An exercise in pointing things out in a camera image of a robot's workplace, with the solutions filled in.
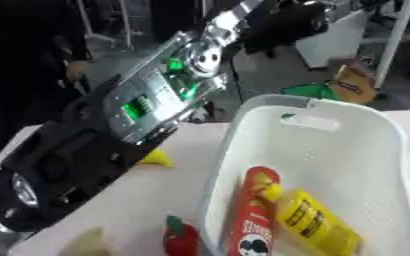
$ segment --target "plastic basket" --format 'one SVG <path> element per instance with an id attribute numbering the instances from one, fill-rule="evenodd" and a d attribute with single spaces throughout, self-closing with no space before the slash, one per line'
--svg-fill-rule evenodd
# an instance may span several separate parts
<path id="1" fill-rule="evenodd" d="M 303 188 L 361 234 L 362 255 L 410 256 L 405 145 L 398 126 L 368 107 L 281 95 L 251 99 L 228 131 L 206 188 L 202 239 L 213 255 L 225 255 L 235 188 L 246 170 L 261 165 L 276 170 L 285 189 Z M 272 255 L 294 255 L 280 251 Z"/>

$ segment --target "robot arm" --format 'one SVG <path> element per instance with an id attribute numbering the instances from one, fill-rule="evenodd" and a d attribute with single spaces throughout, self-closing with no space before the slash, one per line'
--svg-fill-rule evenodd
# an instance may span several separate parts
<path id="1" fill-rule="evenodd" d="M 124 76 L 72 103 L 2 163 L 0 254 L 58 222 L 155 149 L 210 95 L 223 90 L 226 47 L 262 0 L 245 0 L 178 32 Z"/>

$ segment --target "floor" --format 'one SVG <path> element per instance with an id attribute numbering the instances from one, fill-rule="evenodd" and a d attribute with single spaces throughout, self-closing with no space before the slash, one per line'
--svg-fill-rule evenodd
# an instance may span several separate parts
<path id="1" fill-rule="evenodd" d="M 87 75 L 93 86 L 100 84 L 113 74 L 125 74 L 156 48 L 149 41 L 138 38 L 135 39 L 135 50 L 133 51 L 123 46 L 112 49 L 109 45 L 98 41 L 89 43 L 95 60 L 90 65 Z M 235 68 L 240 75 L 240 88 L 244 101 L 260 94 L 278 93 L 284 87 L 322 82 L 332 77 L 329 70 L 308 70 L 293 47 L 279 47 L 276 52 L 277 58 L 274 60 L 267 58 L 264 54 L 247 56 L 240 53 L 236 56 Z M 410 109 L 410 78 L 405 77 L 409 66 L 410 43 L 401 47 L 385 82 L 387 98 L 376 100 L 370 104 L 371 107 L 379 110 Z M 212 100 L 217 108 L 223 110 L 220 111 L 222 115 L 219 116 L 219 121 L 231 121 L 242 103 L 234 84 Z"/>

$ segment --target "yellow plastic bottle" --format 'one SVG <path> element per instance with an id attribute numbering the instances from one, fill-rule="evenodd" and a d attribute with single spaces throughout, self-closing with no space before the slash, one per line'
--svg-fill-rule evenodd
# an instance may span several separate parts
<path id="1" fill-rule="evenodd" d="M 281 188 L 272 188 L 261 196 L 276 198 L 276 193 L 281 194 Z M 361 253 L 361 236 L 302 189 L 293 189 L 281 196 L 275 220 L 280 225 L 279 232 L 288 231 L 311 255 L 356 256 Z"/>

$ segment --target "white table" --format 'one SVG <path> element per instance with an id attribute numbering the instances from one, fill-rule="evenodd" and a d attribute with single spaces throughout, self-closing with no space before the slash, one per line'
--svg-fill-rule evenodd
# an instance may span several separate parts
<path id="1" fill-rule="evenodd" d="M 388 112 L 409 137 L 410 111 Z M 114 256 L 161 256 L 164 219 L 196 225 L 202 190 L 228 124 L 184 124 L 162 149 L 175 168 L 133 168 L 75 213 L 13 248 L 13 256 L 54 256 L 78 234 L 102 227 Z M 10 151 L 32 129 L 18 135 Z"/>

